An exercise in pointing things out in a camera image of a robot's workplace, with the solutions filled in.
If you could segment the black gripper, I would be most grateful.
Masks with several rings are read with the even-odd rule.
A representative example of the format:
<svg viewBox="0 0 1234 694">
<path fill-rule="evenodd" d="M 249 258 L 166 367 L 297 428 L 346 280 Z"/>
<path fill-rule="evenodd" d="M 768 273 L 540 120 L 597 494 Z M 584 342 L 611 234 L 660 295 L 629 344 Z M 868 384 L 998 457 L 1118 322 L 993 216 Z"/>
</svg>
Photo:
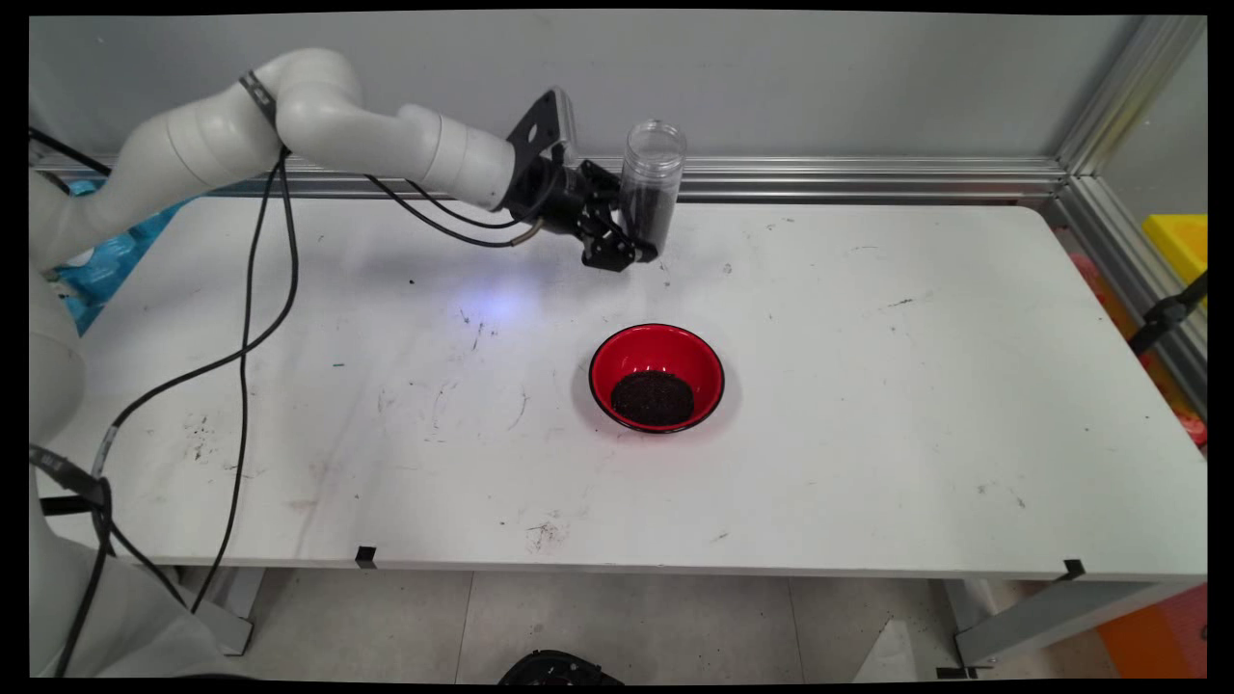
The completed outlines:
<svg viewBox="0 0 1234 694">
<path fill-rule="evenodd" d="M 543 221 L 543 231 L 570 236 L 580 233 L 582 217 L 582 265 L 619 273 L 661 254 L 655 233 L 619 217 L 619 177 L 596 162 L 582 162 L 581 169 L 537 157 L 512 182 L 506 209 L 517 220 Z"/>
</svg>

